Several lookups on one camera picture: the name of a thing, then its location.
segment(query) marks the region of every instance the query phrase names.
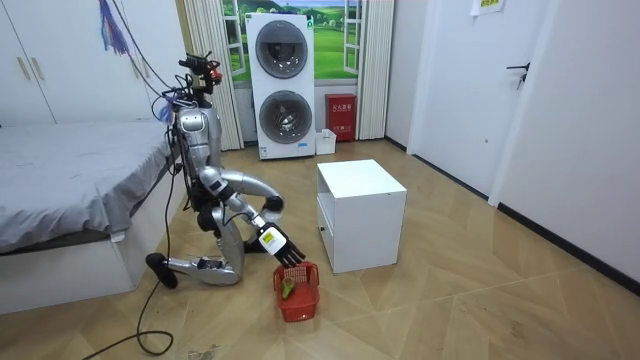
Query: stacked washer dryer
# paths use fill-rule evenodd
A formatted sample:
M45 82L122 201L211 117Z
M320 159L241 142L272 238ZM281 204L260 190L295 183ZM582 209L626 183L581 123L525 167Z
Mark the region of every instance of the stacked washer dryer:
M313 20L247 14L260 159L315 153Z

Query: landscape wall mural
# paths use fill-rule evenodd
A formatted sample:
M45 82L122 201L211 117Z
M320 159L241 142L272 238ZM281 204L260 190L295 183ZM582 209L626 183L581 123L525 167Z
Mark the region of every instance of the landscape wall mural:
M244 50L245 70L243 73L233 77L234 81L247 81L251 79L249 70L249 51L247 46L247 35L245 28L245 14L251 12L257 13L277 13L289 12L295 14L308 15L313 17L314 22L314 52L315 52L315 78L316 79L350 79L357 78L352 72L345 71L344 56L347 52L347 66L352 69L357 68L356 51L352 48L345 47L344 32L348 31L348 44L357 44L356 27L360 24L347 24L345 21L345 2L348 0L236 0L238 17L240 23L240 32L242 36L242 47ZM356 10L359 2L349 2L349 19L355 19ZM223 0L225 15L234 15L234 0ZM227 22L227 34L229 35L229 43L237 43L235 38L236 31L233 29L235 24ZM240 52L231 51L231 67L232 70L241 68Z

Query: white nightstand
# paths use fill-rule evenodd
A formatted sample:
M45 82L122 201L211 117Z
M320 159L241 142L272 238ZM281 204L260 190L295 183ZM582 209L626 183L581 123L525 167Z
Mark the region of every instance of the white nightstand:
M374 160L318 164L318 228L334 273L396 263L406 198Z

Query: red plastic basket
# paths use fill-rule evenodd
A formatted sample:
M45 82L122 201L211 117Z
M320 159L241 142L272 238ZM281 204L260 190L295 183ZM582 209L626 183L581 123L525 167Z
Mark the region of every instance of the red plastic basket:
M296 282L287 300L282 299L280 288L282 279L285 277L293 278ZM308 320L316 315L316 305L320 300L318 284L318 267L313 263L303 261L290 269L285 269L282 265L278 266L273 272L273 289L284 321Z

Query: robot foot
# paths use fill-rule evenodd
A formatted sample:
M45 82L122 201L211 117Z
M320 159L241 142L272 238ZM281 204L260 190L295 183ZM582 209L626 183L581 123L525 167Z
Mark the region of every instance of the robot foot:
M262 254L266 253L267 250L260 244L260 241L254 240L252 243L247 241L244 242L244 253L245 254Z
M178 278L173 270L167 266L167 258L160 253L147 255L147 266L156 274L162 285L169 289L175 289L178 286Z

